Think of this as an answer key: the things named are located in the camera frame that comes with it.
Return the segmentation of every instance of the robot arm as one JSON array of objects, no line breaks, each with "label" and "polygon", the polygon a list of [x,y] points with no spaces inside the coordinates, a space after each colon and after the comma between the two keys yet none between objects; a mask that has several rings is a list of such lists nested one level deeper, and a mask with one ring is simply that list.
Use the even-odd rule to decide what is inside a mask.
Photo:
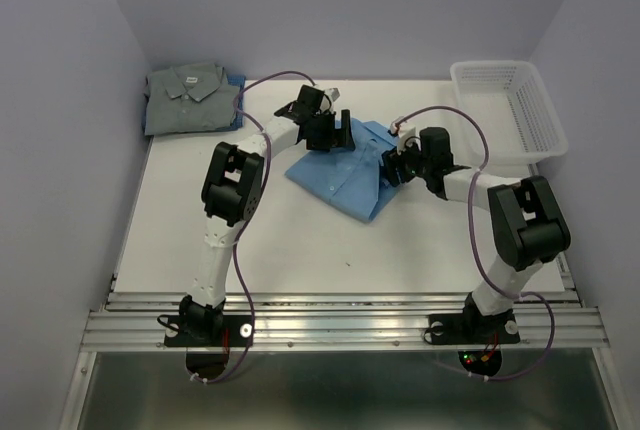
[{"label": "robot arm", "polygon": [[[177,317],[168,319],[170,328],[182,337],[212,342],[222,328],[227,271],[238,235],[253,214],[262,196],[266,159],[305,140],[308,150],[355,149],[349,110],[341,112],[336,128],[333,104],[337,89],[326,91],[303,85],[298,98],[276,111],[262,132],[237,143],[218,144],[202,188],[206,219],[200,265],[189,294],[180,302]],[[270,142],[270,155],[267,142]],[[189,346],[173,339],[176,346]]]},{"label": "robot arm", "polygon": [[[382,175],[393,186],[419,177],[439,198],[468,203],[477,170],[454,164],[444,128],[426,128],[416,137],[414,127],[403,126],[398,137],[397,147],[383,154],[381,167]],[[473,205],[491,215],[498,257],[487,276],[501,292],[483,279],[467,298],[459,318],[438,320],[448,320],[449,325],[442,332],[444,338],[432,338],[434,344],[483,343],[501,331],[513,320],[514,298],[544,263],[552,261],[571,242],[562,212],[543,177],[517,179],[480,173]],[[507,335],[501,342],[509,343],[509,338]]]}]

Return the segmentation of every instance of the table surface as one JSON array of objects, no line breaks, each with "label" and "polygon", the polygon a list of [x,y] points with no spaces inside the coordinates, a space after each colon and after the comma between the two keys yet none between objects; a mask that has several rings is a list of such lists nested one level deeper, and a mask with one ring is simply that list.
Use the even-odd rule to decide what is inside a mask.
[{"label": "table surface", "polygon": [[[264,124],[296,97],[301,83],[259,85],[247,93],[245,108]],[[352,117],[385,126],[425,106],[456,105],[449,81],[318,83],[340,89],[338,110],[349,108]],[[478,117],[483,125],[491,121],[487,115]],[[469,163],[462,128],[468,123],[460,117],[429,112],[417,117],[415,124],[446,127],[456,162]],[[504,127],[505,122],[496,125]],[[213,149],[220,141],[237,142],[254,132],[246,122],[237,132],[153,140],[117,270],[116,292],[183,293],[189,289],[204,238],[200,191]],[[274,160],[260,207],[239,244],[240,266],[252,292],[461,293],[478,285],[464,204],[440,200],[416,180],[405,185],[373,222],[364,224],[284,177],[305,152],[304,145],[297,145]],[[503,176],[529,175],[525,165],[487,170]],[[496,257],[491,222],[483,210],[477,209],[476,215],[480,254],[489,267]],[[558,263],[545,265],[526,288],[563,291]],[[242,291],[233,270],[227,291]]]}]

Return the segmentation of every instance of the laundry basket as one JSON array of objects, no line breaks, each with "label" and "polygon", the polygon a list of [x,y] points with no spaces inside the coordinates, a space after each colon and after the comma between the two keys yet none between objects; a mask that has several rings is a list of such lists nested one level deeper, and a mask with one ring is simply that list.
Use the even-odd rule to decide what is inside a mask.
[{"label": "laundry basket", "polygon": [[[460,109],[478,122],[489,142],[492,164],[537,163],[567,152],[567,138],[538,70],[529,62],[478,61],[451,66]],[[483,148],[469,132],[474,160]]]}]

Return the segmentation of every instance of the folded shirt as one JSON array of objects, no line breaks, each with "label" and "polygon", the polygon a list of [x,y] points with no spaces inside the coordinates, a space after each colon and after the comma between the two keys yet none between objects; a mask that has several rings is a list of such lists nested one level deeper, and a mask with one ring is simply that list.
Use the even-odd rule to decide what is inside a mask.
[{"label": "folded shirt", "polygon": [[379,123],[355,118],[351,133],[354,151],[309,152],[285,175],[347,215],[370,222],[398,190],[380,176],[382,153],[395,147],[397,139]]},{"label": "folded shirt", "polygon": [[213,63],[170,67],[147,77],[145,135],[210,132],[233,125],[231,85],[224,68]]}]

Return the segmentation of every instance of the gray floor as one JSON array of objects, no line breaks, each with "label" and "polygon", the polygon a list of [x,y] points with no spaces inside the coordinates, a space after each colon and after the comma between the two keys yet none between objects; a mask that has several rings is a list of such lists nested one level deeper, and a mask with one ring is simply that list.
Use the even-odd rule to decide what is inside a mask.
[{"label": "gray floor", "polygon": [[[533,351],[505,354],[501,374]],[[455,354],[252,355],[238,378],[189,381],[184,355],[98,357],[83,429],[615,428],[589,350],[555,350],[533,374],[484,384],[435,364]]]}]

